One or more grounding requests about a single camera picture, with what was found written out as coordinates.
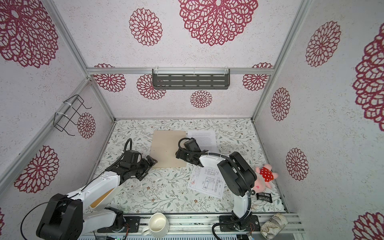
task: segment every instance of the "plush toy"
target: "plush toy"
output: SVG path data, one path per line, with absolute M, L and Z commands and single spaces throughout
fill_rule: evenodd
M 259 167 L 256 168 L 256 176 L 257 179 L 255 181 L 255 186 L 253 189 L 256 193 L 264 192 L 265 187 L 272 188 L 271 184 L 269 183 L 273 179 L 276 179 L 279 174 L 271 171 L 272 166 L 269 164 L 265 164 L 262 169 Z

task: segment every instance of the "pink plush pig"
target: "pink plush pig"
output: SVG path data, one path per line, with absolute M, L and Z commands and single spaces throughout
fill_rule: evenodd
M 256 193 L 264 192 L 265 187 L 272 188 L 271 184 L 269 183 L 273 179 L 276 179 L 279 174 L 271 171 L 272 166 L 269 164 L 265 164 L 262 169 L 259 167 L 256 168 L 256 176 L 257 179 L 255 181 L 255 186 L 253 189 Z

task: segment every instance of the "leaf pattern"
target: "leaf pattern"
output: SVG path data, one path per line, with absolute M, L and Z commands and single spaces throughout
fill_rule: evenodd
M 128 138 L 133 140 L 133 150 L 149 155 L 154 130 L 215 130 L 220 153 L 237 151 L 252 168 L 266 164 L 250 119 L 120 120 L 116 122 L 95 176 L 116 161 Z M 226 186 L 222 199 L 187 188 L 193 167 L 187 164 L 180 168 L 152 168 L 141 182 L 126 181 L 108 206 L 124 213 L 231 212 L 233 196 Z M 256 200 L 253 196 L 253 212 L 285 212 L 279 192 L 273 182 L 271 185 L 272 189 L 265 192 L 272 195 L 273 202 Z

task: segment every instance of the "red flower pattern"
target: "red flower pattern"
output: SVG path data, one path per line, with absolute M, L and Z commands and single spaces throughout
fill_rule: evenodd
M 13 185 L 21 192 L 37 193 L 55 179 L 58 168 L 59 159 L 54 149 L 43 146 Z
M 354 240 L 384 239 L 384 216 L 381 213 L 366 212 L 364 215 L 359 215 L 353 223 Z
M 90 138 L 95 133 L 95 119 L 90 113 L 83 113 L 77 121 L 77 130 L 83 138 Z
M 184 28 L 200 43 L 223 45 L 252 21 L 257 0 L 179 0 Z
M 212 95 L 204 90 L 198 90 L 191 95 L 191 103 L 197 108 L 205 108 L 212 102 Z
M 289 174 L 296 180 L 304 180 L 308 174 L 308 161 L 304 153 L 297 148 L 292 148 L 285 160 Z
M 307 63 L 317 67 L 327 62 L 337 49 L 340 35 L 340 26 L 337 22 L 330 21 L 319 27 L 308 43 L 305 54 Z
M 253 66 L 253 68 L 272 68 L 270 63 L 259 63 Z M 243 76 L 243 85 L 246 89 L 251 91 L 257 91 L 263 89 L 269 76 L 267 74 L 246 74 Z
M 0 1 L 0 52 L 23 67 L 49 65 L 58 35 L 39 0 Z
M 97 64 L 96 68 L 114 68 L 109 64 Z M 120 92 L 125 88 L 125 78 L 123 74 L 94 74 L 93 77 L 98 85 L 110 92 Z
M 364 48 L 362 61 L 355 70 L 355 103 L 364 109 L 366 119 L 377 122 L 384 131 L 384 23 L 375 39 Z
M 152 100 L 160 99 L 167 92 L 166 90 L 156 90 L 153 88 L 151 74 L 140 76 L 136 84 L 140 94 L 148 99 L 152 99 Z
M 271 101 L 271 113 L 276 121 L 283 120 L 291 107 L 291 100 L 288 91 L 285 88 L 279 88 L 273 94 Z
M 133 37 L 145 46 L 153 46 L 163 34 L 158 17 L 148 9 L 137 9 L 129 19 L 129 28 Z
M 1 236 L 1 230 L 3 229 L 4 225 L 5 225 L 5 223 L 4 223 L 4 214 L 2 214 L 1 208 L 0 208 L 0 236 Z

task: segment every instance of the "sheet of paper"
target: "sheet of paper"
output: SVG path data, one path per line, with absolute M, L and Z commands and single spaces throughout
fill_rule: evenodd
M 223 176 L 218 169 L 194 166 L 187 187 L 211 197 L 222 199 L 224 184 Z
M 196 139 L 201 150 L 219 153 L 214 130 L 189 130 L 187 137 Z

